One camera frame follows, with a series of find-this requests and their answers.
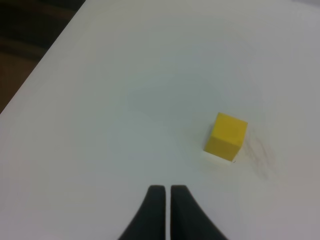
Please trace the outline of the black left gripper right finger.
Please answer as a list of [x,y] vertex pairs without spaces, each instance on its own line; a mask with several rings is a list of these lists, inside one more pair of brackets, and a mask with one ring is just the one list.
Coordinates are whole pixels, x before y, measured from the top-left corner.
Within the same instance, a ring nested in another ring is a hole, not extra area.
[[225,240],[225,235],[204,213],[185,185],[170,190],[170,238],[172,240]]

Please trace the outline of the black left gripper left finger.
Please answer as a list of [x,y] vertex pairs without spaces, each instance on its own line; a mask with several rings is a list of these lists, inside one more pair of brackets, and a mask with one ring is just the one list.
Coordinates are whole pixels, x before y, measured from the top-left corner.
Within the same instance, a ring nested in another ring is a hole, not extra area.
[[120,240],[164,240],[166,238],[166,190],[151,185]]

